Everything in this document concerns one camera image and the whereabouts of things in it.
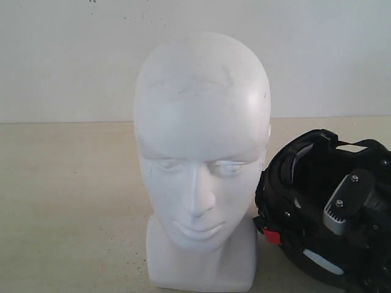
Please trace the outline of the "black helmet with tinted visor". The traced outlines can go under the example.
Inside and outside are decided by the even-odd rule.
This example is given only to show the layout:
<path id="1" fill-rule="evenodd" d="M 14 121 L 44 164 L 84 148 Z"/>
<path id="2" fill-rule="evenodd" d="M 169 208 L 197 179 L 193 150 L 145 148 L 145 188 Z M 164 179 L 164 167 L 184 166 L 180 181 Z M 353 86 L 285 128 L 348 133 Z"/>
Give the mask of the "black helmet with tinted visor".
<path id="1" fill-rule="evenodd" d="M 255 191 L 257 230 L 302 272 L 346 292 L 390 291 L 390 151 L 374 139 L 358 152 L 327 129 L 285 145 L 261 173 Z M 372 173 L 373 193 L 361 218 L 338 236 L 323 209 L 349 173 Z"/>

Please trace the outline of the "white mannequin head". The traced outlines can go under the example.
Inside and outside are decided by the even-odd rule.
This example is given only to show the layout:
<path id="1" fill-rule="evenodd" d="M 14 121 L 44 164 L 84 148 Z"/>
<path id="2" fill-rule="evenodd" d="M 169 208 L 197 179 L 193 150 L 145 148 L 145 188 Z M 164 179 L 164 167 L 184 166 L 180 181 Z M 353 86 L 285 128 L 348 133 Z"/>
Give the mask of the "white mannequin head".
<path id="1" fill-rule="evenodd" d="M 145 60 L 134 133 L 153 214 L 150 276 L 224 286 L 252 282 L 256 232 L 248 215 L 271 133 L 268 77 L 240 41 L 201 32 Z"/>

